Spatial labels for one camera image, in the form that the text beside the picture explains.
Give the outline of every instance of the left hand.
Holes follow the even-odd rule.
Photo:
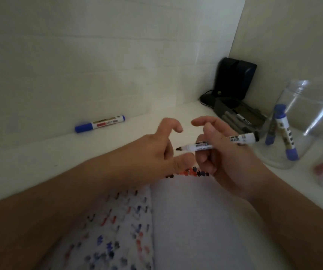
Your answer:
[[[183,128],[174,118],[164,118],[155,134],[145,135],[119,149],[90,159],[95,175],[110,171],[111,188],[132,188],[150,184],[167,175],[184,171],[195,164],[193,153],[174,156],[169,140],[172,130]]]

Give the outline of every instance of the fingernail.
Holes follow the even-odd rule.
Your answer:
[[[213,132],[215,131],[214,126],[213,126],[213,125],[211,125],[211,123],[210,123],[210,122],[208,122],[208,123],[206,123],[206,124],[205,124],[205,129],[206,129],[207,131],[209,131],[210,133],[213,133]]]

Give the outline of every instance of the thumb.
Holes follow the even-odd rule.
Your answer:
[[[233,149],[232,143],[221,132],[218,132],[211,123],[204,125],[204,138],[209,144],[213,145],[215,149],[220,152]]]
[[[193,153],[185,153],[166,160],[167,167],[165,171],[167,171],[168,174],[179,173],[185,171],[187,168],[191,168],[195,162],[196,160]]]

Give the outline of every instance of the desk surface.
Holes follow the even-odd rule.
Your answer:
[[[17,148],[0,151],[0,199],[23,191],[64,172],[77,164],[116,149],[144,134],[154,133],[163,117],[178,119],[183,133],[173,132],[173,147],[195,142],[202,133],[190,121],[199,116],[215,116],[199,102],[188,103],[130,118],[119,124],[83,134],[70,133]],[[270,169],[288,184],[323,208],[323,188],[310,166],[323,151],[317,141],[310,151],[290,170]],[[291,269],[284,254],[267,233],[261,218],[244,200],[233,198],[232,215],[256,269]]]

